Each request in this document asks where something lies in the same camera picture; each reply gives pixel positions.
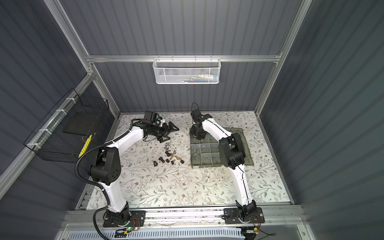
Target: red wire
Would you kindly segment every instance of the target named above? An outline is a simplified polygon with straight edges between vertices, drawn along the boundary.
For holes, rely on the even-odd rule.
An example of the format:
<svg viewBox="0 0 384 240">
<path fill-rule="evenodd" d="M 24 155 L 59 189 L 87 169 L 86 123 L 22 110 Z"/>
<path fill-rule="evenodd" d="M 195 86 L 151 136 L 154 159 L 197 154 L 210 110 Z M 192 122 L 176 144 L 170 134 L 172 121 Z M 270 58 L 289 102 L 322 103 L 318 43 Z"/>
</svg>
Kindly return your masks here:
<svg viewBox="0 0 384 240">
<path fill-rule="evenodd" d="M 134 219 L 136 219 L 136 220 L 139 222 L 139 227 L 138 227 L 138 229 L 137 229 L 137 230 L 139 230 L 139 229 L 140 229 L 140 220 L 137 219 L 137 218 L 134 218 Z"/>
<path fill-rule="evenodd" d="M 135 219 L 134 218 L 132 218 L 133 219 L 133 228 L 132 228 L 132 231 L 133 230 L 135 230 Z"/>
<path fill-rule="evenodd" d="M 257 228 L 259 228 L 261 224 L 257 221 L 256 218 L 253 218 L 253 219 L 257 222 L 257 224 L 259 225 Z"/>
</svg>

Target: floral table surface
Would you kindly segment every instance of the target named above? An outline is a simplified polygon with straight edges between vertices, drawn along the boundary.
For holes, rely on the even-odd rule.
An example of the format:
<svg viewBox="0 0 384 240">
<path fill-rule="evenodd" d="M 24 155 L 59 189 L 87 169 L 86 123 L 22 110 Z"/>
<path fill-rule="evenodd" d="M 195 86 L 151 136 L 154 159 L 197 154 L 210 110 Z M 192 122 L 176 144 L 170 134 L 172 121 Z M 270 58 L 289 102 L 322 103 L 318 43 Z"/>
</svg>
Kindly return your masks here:
<svg viewBox="0 0 384 240">
<path fill-rule="evenodd" d="M 256 116 L 251 111 L 209 113 L 223 127 L 243 129 L 254 166 L 246 166 L 250 191 L 257 203 L 289 202 L 279 172 L 266 145 Z M 115 136 L 129 128 L 133 118 L 143 114 L 122 115 Z M 136 142 L 120 157 L 121 174 L 118 181 L 130 208 L 169 207 L 185 205 L 222 205 L 235 203 L 235 187 L 229 170 L 225 167 L 192 169 L 190 166 L 189 113 L 161 114 L 172 121 L 180 131 L 169 134 L 171 149 L 184 160 L 162 163 L 158 158 L 164 153 L 164 143 L 158 141 Z M 106 205 L 104 195 L 94 188 L 87 209 Z"/>
</svg>

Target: wire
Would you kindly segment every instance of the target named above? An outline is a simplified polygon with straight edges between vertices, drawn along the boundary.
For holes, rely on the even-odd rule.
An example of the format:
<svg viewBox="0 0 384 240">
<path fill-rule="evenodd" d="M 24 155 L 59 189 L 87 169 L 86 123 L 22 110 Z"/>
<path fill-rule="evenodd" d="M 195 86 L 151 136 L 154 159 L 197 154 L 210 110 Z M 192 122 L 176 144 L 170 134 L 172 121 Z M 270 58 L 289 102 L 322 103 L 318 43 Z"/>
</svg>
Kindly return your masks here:
<svg viewBox="0 0 384 240">
<path fill-rule="evenodd" d="M 137 218 L 133 218 L 133 219 L 136 219 L 139 222 L 139 227 L 137 228 L 137 230 L 139 230 L 140 229 L 140 220 Z"/>
<path fill-rule="evenodd" d="M 220 129 L 225 135 L 228 136 L 228 134 L 226 132 L 224 132 L 219 126 L 217 126 L 215 123 L 209 121 L 208 119 L 206 119 L 208 122 L 212 123 L 213 125 L 215 125 L 218 129 Z M 235 161 L 236 165 L 237 165 L 237 162 L 236 162 L 236 159 L 235 159 L 235 156 L 233 155 L 233 151 L 232 151 L 232 148 L 230 148 L 231 150 L 231 153 L 232 153 L 232 157 L 233 157 L 233 160 Z M 244 182 L 244 171 L 241 170 L 241 168 L 237 165 L 237 167 L 239 168 L 240 171 L 242 171 L 242 179 L 243 179 L 243 185 L 244 185 L 244 189 L 245 189 L 245 195 L 247 196 L 247 201 L 248 201 L 248 204 L 249 204 L 249 197 L 248 197 L 248 193 L 247 193 L 247 187 L 245 186 L 245 182 Z"/>
<path fill-rule="evenodd" d="M 157 137 L 156 138 L 153 138 L 153 139 L 150 139 L 150 140 L 145 140 L 145 139 L 147 139 L 148 138 L 148 136 L 146 136 L 144 139 L 143 139 L 143 142 L 149 142 L 149 141 L 152 141 L 152 140 L 155 140 L 155 139 L 157 139 Z"/>
<path fill-rule="evenodd" d="M 81 176 L 81 174 L 80 174 L 80 172 L 79 172 L 79 165 L 80 165 L 82 159 L 83 159 L 87 154 L 89 154 L 90 152 L 95 151 L 95 150 L 98 150 L 98 149 L 101 148 L 101 147 L 106 147 L 106 146 L 108 146 L 108 145 L 110 145 L 110 144 L 112 144 L 112 143 L 114 143 L 114 142 L 116 142 L 116 141 L 122 139 L 125 135 L 127 135 L 128 133 L 130 133 L 130 131 L 131 131 L 132 127 L 133 127 L 133 122 L 134 122 L 134 121 L 138 121 L 138 120 L 141 120 L 141 118 L 135 118 L 135 119 L 132 119 L 132 120 L 131 120 L 131 125 L 129 126 L 129 129 L 128 129 L 126 132 L 124 132 L 123 134 L 121 134 L 120 136 L 116 137 L 115 139 L 113 139 L 113 140 L 111 140 L 111 141 L 109 141 L 109 142 L 106 142 L 106 143 L 104 143 L 104 144 L 102 144 L 102 145 L 100 145 L 100 146 L 94 147 L 94 148 L 92 148 L 92 149 L 86 151 L 83 155 L 81 155 L 81 157 L 79 157 L 78 161 L 76 162 L 76 164 L 75 164 L 75 166 L 74 166 L 74 172 L 75 172 L 77 178 L 80 179 L 81 181 L 87 183 L 87 184 L 91 184 L 91 185 L 94 185 L 94 186 L 100 188 L 101 191 L 103 192 L 104 196 L 105 196 L 105 199 L 107 200 L 107 205 L 106 205 L 105 207 L 102 207 L 102 208 L 100 208 L 100 209 L 97 209 L 97 210 L 94 212 L 94 214 L 93 214 L 93 225 L 94 225 L 94 227 L 95 227 L 95 229 L 96 229 L 96 232 L 97 232 L 97 233 L 101 236 L 101 238 L 104 239 L 104 240 L 109 240 L 109 239 L 106 238 L 106 237 L 101 233 L 99 227 L 97 226 L 97 223 L 96 223 L 96 214 L 97 214 L 98 212 L 102 211 L 102 210 L 106 210 L 106 209 L 109 207 L 109 205 L 111 204 L 111 201 L 110 201 L 110 199 L 109 199 L 108 194 L 106 193 L 106 191 L 104 191 L 104 187 L 103 187 L 101 184 L 99 184 L 99 183 L 97 183 L 97 182 L 94 182 L 94 181 L 90 181 L 90 180 L 84 178 L 83 176 Z"/>
<path fill-rule="evenodd" d="M 263 230 L 261 230 L 260 229 L 260 226 L 262 225 L 261 223 L 259 223 L 258 221 L 257 221 L 257 219 L 255 219 L 256 220 L 256 222 L 259 224 L 259 226 L 257 227 L 254 223 L 253 223 L 253 221 L 252 221 L 252 218 L 253 219 L 255 219 L 254 217 L 250 217 L 249 218 L 249 220 L 251 220 L 251 222 L 252 222 L 252 224 L 258 229 L 258 230 L 260 230 L 260 232 L 262 232 L 262 233 L 264 233 L 264 234 L 266 234 L 267 236 L 265 236 L 265 237 L 262 237 L 262 238 L 260 238 L 259 240 L 261 240 L 261 239 L 265 239 L 266 237 L 269 237 L 269 236 L 275 236 L 276 235 L 276 233 L 274 232 L 274 233 L 271 233 L 271 234 L 269 234 L 269 233 L 266 233 L 265 231 L 263 231 Z"/>
<path fill-rule="evenodd" d="M 197 105 L 197 103 L 193 102 L 193 103 L 192 103 L 192 106 L 191 106 L 191 112 L 192 112 L 192 107 L 193 107 L 193 104 L 196 104 L 196 106 L 197 106 L 197 109 L 198 109 L 198 110 L 200 110 L 200 108 L 199 108 L 199 106 Z"/>
</svg>

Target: gray panel wall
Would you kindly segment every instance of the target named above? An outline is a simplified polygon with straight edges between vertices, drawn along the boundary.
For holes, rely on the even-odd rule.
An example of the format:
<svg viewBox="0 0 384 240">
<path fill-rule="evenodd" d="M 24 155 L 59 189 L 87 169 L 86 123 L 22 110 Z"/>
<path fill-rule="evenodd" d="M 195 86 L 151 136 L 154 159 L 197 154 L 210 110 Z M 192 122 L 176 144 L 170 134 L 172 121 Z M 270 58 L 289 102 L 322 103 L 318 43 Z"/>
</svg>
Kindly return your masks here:
<svg viewBox="0 0 384 240">
<path fill-rule="evenodd" d="M 43 1 L 0 1 L 0 173 L 86 72 Z"/>
<path fill-rule="evenodd" d="M 101 97 L 94 84 L 83 93 Z M 109 112 L 100 128 L 106 138 L 114 117 Z M 87 176 L 85 157 L 80 173 Z M 68 210 L 73 210 L 85 184 L 74 174 L 74 163 L 34 157 L 0 200 L 1 239 L 54 239 Z"/>
<path fill-rule="evenodd" d="M 218 84 L 157 84 L 152 63 L 96 63 L 121 112 L 254 110 L 273 63 L 222 63 Z"/>
<path fill-rule="evenodd" d="M 300 1 L 61 3 L 91 55 L 273 55 Z"/>
<path fill-rule="evenodd" d="M 315 1 L 261 118 L 318 239 L 382 239 L 384 2 Z"/>
<path fill-rule="evenodd" d="M 2 173 L 86 72 L 43 1 L 0 1 L 0 36 Z M 84 188 L 73 167 L 34 157 L 0 200 L 0 238 L 53 239 Z"/>
</svg>

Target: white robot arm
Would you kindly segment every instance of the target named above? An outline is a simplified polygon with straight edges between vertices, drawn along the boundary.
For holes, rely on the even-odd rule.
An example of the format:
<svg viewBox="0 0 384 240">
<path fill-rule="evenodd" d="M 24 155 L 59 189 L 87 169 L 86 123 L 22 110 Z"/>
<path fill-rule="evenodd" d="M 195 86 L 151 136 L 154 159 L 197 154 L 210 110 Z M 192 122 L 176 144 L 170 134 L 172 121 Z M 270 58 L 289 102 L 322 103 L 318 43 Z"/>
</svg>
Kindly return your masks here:
<svg viewBox="0 0 384 240">
<path fill-rule="evenodd" d="M 93 156 L 88 174 L 106 196 L 108 207 L 105 216 L 109 221 L 122 226 L 130 218 L 128 204 L 117 181 L 121 173 L 121 154 L 148 135 L 153 135 L 159 142 L 164 142 L 170 139 L 168 137 L 170 132 L 178 130 L 173 123 L 166 124 L 157 113 L 145 111 L 144 118 L 133 119 L 130 128 L 126 132 L 93 149 L 97 151 L 91 153 Z"/>
<path fill-rule="evenodd" d="M 191 116 L 193 119 L 191 135 L 201 140 L 205 138 L 208 132 L 219 142 L 220 160 L 225 167 L 228 167 L 235 184 L 239 218 L 246 219 L 256 211 L 257 206 L 250 194 L 245 176 L 245 152 L 240 135 L 225 130 L 211 115 L 202 115 L 199 109 L 193 110 Z"/>
</svg>

